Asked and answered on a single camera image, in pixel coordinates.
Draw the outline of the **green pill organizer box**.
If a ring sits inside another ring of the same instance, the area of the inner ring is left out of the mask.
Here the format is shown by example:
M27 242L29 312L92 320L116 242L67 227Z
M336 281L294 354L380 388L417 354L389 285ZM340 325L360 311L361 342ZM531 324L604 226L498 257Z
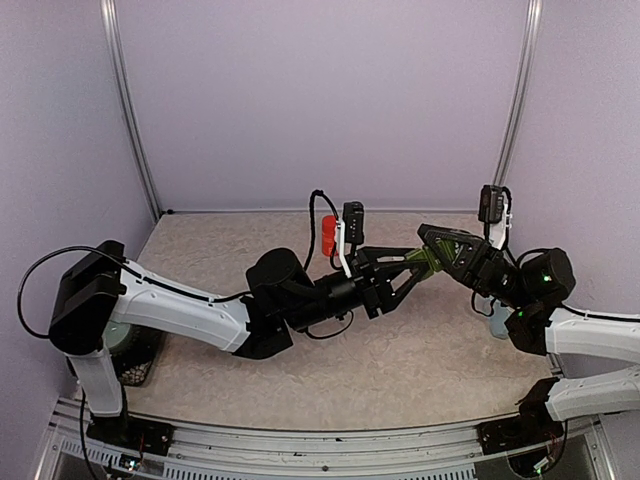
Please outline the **green pill organizer box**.
M412 274L420 274L422 281L443 269L440 260L429 249L414 249L405 255L405 259L412 263L410 272Z

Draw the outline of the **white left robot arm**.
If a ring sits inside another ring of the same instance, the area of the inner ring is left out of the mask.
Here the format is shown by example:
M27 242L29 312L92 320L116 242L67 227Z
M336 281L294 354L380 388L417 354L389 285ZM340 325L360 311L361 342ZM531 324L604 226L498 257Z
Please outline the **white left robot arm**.
M434 273L420 250L362 247L343 267L312 280L284 247L246 272L248 289L227 297L161 277L105 241L62 276L49 326L51 343L69 359L102 430L121 445L140 434L106 345L108 323L193 338L235 356L270 358L291 347L292 332L363 308L369 318L395 310Z

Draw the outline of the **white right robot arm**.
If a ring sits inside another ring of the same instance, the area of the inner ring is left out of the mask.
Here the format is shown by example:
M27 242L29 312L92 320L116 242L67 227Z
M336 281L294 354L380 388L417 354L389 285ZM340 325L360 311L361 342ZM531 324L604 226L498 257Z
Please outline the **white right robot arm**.
M639 318L566 306L576 279L564 250L534 249L513 261L488 240L466 231L423 224L417 234L452 279L510 309L505 326L518 350L539 356L588 355L628 364L584 378L538 381L511 423L518 442L535 442L554 422L638 409Z

